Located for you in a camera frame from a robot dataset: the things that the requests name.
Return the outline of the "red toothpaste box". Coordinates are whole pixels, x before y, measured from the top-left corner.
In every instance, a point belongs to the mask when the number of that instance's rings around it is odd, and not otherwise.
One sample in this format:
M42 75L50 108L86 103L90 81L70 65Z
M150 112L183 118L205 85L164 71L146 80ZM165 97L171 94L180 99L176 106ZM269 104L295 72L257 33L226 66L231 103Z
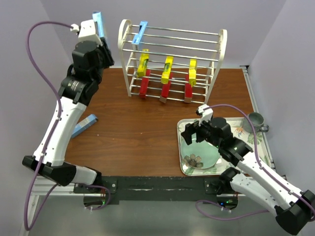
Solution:
M159 99L160 102L162 102L162 103L166 103L166 101L167 101L169 90L170 90L170 86L171 86L172 77L173 77L173 73L171 72L170 76L169 76L168 83L164 84L162 86L161 95L160 95L160 99Z
M185 91L184 91L184 102L190 103L192 101L192 87L189 83L189 75L185 76Z
M145 76L142 78L142 82L141 82L141 86L139 90L139 97L141 99L146 98L150 74L151 74L151 70L147 69Z

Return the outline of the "light blue toothpaste box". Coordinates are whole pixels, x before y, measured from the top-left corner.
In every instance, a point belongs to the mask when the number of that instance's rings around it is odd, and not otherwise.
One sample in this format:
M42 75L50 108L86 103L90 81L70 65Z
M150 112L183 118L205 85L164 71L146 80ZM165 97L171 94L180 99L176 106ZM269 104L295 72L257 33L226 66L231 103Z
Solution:
M107 39L107 32L103 23L102 13L100 11L94 11L92 14L92 18L93 18L93 21L97 25L97 31L98 31L99 37Z

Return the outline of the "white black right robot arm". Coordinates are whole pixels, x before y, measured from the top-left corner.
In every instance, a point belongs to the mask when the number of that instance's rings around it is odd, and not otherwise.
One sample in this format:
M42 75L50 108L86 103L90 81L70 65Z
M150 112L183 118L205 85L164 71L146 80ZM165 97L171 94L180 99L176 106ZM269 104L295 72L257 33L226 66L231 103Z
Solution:
M207 141L217 147L222 158L232 164L219 177L222 192L235 191L251 198L293 236L314 220L314 193L295 187L264 163L246 142L233 135L226 119L186 124L181 136L187 145L192 143L193 135L197 142Z

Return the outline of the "yellow toothpaste box edge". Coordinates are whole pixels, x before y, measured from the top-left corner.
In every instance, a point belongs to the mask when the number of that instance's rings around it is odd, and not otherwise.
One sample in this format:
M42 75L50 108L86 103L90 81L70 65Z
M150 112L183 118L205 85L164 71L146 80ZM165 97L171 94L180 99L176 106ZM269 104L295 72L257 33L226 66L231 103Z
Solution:
M139 66L137 68L137 78L141 78L146 75L147 70L147 63L149 61L150 55L148 54L148 49L143 49L140 59L139 59Z

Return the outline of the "yellow toothpaste box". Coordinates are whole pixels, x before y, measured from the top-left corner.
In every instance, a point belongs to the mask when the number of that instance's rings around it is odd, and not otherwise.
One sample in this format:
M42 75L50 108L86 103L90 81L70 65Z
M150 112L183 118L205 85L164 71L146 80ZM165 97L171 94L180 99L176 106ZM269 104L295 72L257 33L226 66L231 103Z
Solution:
M172 56L167 56L166 60L165 60L165 64L164 64L164 68L163 68L163 72L161 75L161 83L162 84L167 84L168 80L169 80L169 76L171 73L171 68L172 68L172 64L173 64L173 57Z
M189 62L189 84L191 87L196 85L197 59L191 59Z

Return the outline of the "blue silver toothpaste box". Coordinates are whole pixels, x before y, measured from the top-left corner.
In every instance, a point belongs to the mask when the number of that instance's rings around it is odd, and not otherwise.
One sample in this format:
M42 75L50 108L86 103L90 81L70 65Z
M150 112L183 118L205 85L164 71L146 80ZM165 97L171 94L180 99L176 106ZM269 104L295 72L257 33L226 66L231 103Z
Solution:
M84 132L86 129L91 127L93 124L95 124L97 121L98 118L96 115L91 114L87 116L86 118L84 118L82 121L75 125L71 138L75 138L76 136Z

